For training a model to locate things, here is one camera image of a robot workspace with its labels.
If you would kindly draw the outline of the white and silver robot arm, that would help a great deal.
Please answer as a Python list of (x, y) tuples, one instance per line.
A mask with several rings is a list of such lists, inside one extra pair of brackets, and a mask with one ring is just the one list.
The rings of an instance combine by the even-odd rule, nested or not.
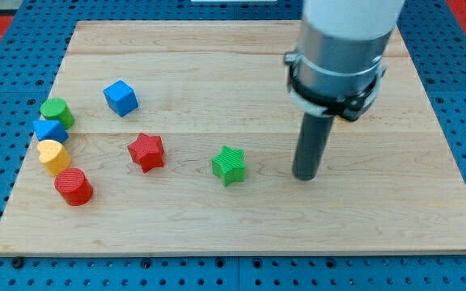
[(307, 115), (357, 120), (374, 103), (404, 0), (305, 0), (286, 53), (290, 97)]

